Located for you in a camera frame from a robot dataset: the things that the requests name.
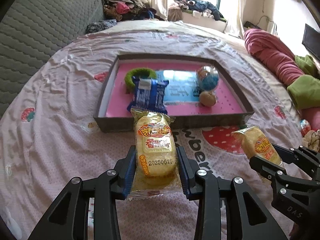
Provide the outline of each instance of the red strawberry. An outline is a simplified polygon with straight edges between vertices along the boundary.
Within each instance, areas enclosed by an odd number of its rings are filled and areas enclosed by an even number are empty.
[[[241,143],[231,135],[231,132],[239,130],[237,125],[213,127],[209,131],[202,130],[202,135],[212,146],[219,147],[230,153],[243,154]]]
[[[281,119],[286,119],[284,111],[282,110],[281,106],[276,106],[274,109],[277,116],[279,116]]]
[[[21,114],[21,120],[23,122],[30,122],[35,116],[35,109],[33,107],[26,108]]]
[[[103,83],[105,78],[106,78],[106,76],[108,75],[108,73],[109,72],[106,71],[106,72],[102,72],[102,73],[96,74],[96,75],[94,75],[94,79],[99,81],[99,82],[101,82],[101,83]]]

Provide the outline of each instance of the transparent ball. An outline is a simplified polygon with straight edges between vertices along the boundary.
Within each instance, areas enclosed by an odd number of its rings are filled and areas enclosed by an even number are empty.
[[[198,87],[202,91],[211,91],[217,88],[219,74],[213,66],[203,66],[196,71]]]

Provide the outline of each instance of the bed sheet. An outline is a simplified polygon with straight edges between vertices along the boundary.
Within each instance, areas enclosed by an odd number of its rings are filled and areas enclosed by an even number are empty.
[[[93,120],[102,82],[117,54],[174,53],[217,60],[237,82],[271,142],[297,147],[302,140],[297,118],[281,93],[266,82],[258,63],[236,38],[181,23],[123,22],[79,37],[57,52],[27,82],[0,121],[0,215],[18,239],[27,239],[53,199],[74,176],[99,176],[126,156],[133,132],[102,133]],[[250,169],[241,150],[217,147],[217,135],[237,127],[174,131],[176,143],[200,167],[224,179],[241,176],[253,188],[288,235],[293,222],[271,207],[272,190]],[[286,165],[290,175],[306,175]],[[197,203],[182,191],[145,200],[117,201],[123,240],[193,239]],[[222,208],[222,239],[226,239]],[[92,239],[92,210],[89,239]]]

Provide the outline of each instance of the green cloth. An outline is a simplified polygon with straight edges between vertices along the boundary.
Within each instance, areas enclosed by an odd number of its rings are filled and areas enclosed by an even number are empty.
[[[320,80],[313,76],[298,77],[287,91],[298,110],[320,106]]]
[[[306,55],[305,57],[300,57],[295,55],[294,61],[305,74],[319,79],[318,69],[311,56]]]

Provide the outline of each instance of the date code 20250619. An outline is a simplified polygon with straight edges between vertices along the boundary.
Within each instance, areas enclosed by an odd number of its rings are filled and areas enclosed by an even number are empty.
[[[152,166],[152,165],[174,164],[174,163],[176,163],[176,161],[175,161],[175,160],[172,160],[172,159],[155,160],[155,161],[149,161],[149,166]]]

